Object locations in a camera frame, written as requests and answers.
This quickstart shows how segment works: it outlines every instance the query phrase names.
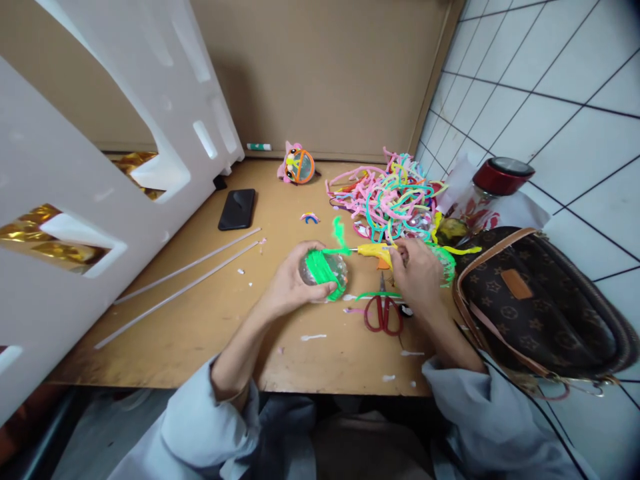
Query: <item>leather patch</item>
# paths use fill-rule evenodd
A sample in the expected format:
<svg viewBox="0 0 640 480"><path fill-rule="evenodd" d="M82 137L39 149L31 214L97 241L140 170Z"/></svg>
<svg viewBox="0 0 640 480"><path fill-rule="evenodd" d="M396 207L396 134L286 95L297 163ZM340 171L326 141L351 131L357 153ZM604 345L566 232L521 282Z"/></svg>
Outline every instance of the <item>leather patch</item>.
<svg viewBox="0 0 640 480"><path fill-rule="evenodd" d="M500 274L511 294L518 300L532 298L533 292L516 269L505 270Z"/></svg>

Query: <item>hand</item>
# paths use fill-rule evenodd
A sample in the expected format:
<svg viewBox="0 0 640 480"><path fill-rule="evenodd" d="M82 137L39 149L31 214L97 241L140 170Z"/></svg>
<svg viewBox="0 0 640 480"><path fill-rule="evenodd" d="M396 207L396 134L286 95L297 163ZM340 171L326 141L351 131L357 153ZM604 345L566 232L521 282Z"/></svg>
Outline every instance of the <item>hand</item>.
<svg viewBox="0 0 640 480"><path fill-rule="evenodd" d="M442 315L440 282L443 266L430 248L419 239L396 240L398 250L389 249L393 278L402 297L422 318Z"/></svg>
<svg viewBox="0 0 640 480"><path fill-rule="evenodd" d="M337 287L335 282L307 285L302 281L298 266L309 250L322 250L326 246L316 240L299 243L282 262L262 294L255 308L269 320L286 315L305 303L326 298Z"/></svg>

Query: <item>monogram handbag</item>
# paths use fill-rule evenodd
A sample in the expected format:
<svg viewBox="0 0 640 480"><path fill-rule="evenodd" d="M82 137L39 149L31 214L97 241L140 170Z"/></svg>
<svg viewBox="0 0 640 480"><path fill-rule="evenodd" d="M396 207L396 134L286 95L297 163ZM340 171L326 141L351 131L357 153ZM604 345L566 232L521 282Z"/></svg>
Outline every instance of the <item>monogram handbag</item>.
<svg viewBox="0 0 640 480"><path fill-rule="evenodd" d="M482 250L456 258L453 298L471 340L521 386L559 381L562 399L569 380L616 381L638 360L633 327L542 234L498 227L461 248L474 246Z"/></svg>

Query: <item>red scissors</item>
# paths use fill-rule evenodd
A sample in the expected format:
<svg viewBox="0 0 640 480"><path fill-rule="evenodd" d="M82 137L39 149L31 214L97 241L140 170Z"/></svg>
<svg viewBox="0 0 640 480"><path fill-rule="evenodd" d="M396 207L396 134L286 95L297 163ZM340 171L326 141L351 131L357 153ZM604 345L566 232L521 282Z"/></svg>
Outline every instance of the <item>red scissors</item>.
<svg viewBox="0 0 640 480"><path fill-rule="evenodd" d="M380 292L384 293L386 291L387 290L385 288L385 277L382 274L382 272L380 272ZM378 326L377 327L374 327L369 322L369 307L371 306L374 300L376 302L376 306L378 307ZM395 314L398 318L397 330L389 329L389 307L392 305L393 305L393 308L395 309ZM384 295L374 296L371 300L369 300L369 303L367 304L367 308L365 308L365 326L372 332L383 331L387 335L390 335L392 337L397 337L402 333L402 328L403 328L402 314L400 314L400 308L398 308L398 305L396 304L396 302L394 302L389 297L385 297Z"/></svg>

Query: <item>sleeve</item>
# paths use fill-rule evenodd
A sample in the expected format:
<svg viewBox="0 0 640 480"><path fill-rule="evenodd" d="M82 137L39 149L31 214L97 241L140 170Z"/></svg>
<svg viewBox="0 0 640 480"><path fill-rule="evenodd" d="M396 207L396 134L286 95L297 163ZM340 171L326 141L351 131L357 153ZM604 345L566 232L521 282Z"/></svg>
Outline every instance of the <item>sleeve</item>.
<svg viewBox="0 0 640 480"><path fill-rule="evenodd" d="M122 459L109 480L239 479L259 439L258 390L249 386L240 414L218 402L204 364L170 398L166 410Z"/></svg>
<svg viewBox="0 0 640 480"><path fill-rule="evenodd" d="M470 474L501 472L508 480L581 479L560 440L536 425L530 400L494 368L487 366L485 374L438 367L434 357L422 372L440 412L453 424L447 440ZM596 479L582 456L571 451L588 478ZM451 465L442 466L451 472Z"/></svg>

